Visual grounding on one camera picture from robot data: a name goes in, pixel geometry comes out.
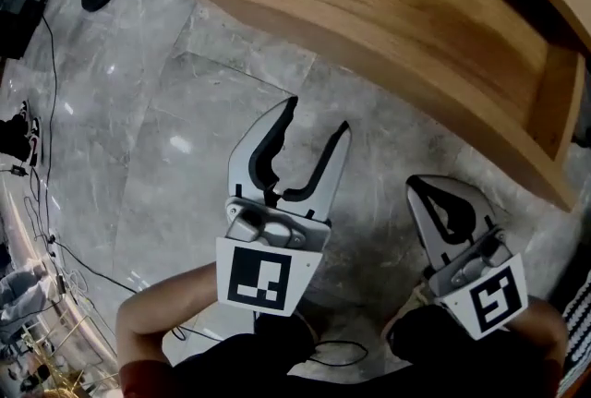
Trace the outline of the person's left forearm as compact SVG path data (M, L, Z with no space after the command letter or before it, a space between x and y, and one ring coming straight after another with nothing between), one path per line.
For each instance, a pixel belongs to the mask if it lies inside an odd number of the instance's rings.
M243 372L260 361L260 344L253 334L235 335L207 352L173 367L163 352L163 337L197 316L217 300L216 265L198 267L157 283L131 296L117 312L116 344L119 367L154 360L174 369L176 379Z

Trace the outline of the person's black trousers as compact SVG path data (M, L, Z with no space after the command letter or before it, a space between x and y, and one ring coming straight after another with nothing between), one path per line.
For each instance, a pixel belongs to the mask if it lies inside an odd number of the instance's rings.
M298 317L260 316L251 334L230 337L174 366L175 398L555 398L562 366L518 332L475 341L443 309L416 308L387 333L407 367L359 383L292 374L315 352Z

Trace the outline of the black glass cabinet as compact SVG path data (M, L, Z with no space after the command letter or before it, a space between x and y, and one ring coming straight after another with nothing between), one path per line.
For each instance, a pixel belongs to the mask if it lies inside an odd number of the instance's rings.
M19 60L42 20L47 0L0 0L0 57Z

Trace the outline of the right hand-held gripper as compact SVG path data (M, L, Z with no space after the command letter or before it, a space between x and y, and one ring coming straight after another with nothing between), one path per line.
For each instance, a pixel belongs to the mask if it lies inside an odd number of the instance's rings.
M527 309L522 257L509 250L504 230L491 229L494 210L480 189L453 177L412 175L406 198L436 271L428 280L435 302L473 339L486 337ZM474 242L453 259L460 247Z

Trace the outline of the person's right forearm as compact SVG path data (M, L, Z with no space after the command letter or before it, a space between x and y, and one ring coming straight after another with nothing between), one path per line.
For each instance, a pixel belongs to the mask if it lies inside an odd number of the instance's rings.
M506 328L529 342L545 361L563 368L569 342L562 314L550 303L528 297L528 307L505 324Z

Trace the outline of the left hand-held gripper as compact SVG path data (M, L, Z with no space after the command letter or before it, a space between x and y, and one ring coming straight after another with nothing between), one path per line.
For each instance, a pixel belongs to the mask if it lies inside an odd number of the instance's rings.
M332 232L325 222L352 140L343 121L308 182L287 188L277 201L273 189L279 177L272 160L283 147L297 102L292 96L273 106L233 149L228 191L234 197L225 205L228 229L216 239L218 301L281 317L295 312L322 261Z

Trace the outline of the black white striped cushion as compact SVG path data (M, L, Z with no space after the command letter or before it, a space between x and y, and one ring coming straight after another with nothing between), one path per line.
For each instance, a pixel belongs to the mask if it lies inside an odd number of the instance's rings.
M569 341L557 397L563 398L591 366L591 270L562 312Z

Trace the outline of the person's white right shoe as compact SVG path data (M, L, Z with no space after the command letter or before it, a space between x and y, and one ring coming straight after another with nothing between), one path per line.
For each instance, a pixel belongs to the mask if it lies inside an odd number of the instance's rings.
M428 284L424 281L420 282L413 288L412 293L405 304L407 313L434 305L434 296Z

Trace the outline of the person's red shirt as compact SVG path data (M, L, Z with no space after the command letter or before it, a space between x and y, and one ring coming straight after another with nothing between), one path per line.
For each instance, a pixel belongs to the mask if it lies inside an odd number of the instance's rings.
M122 366L119 379L124 398L178 398L183 391L174 369L154 360L136 361Z

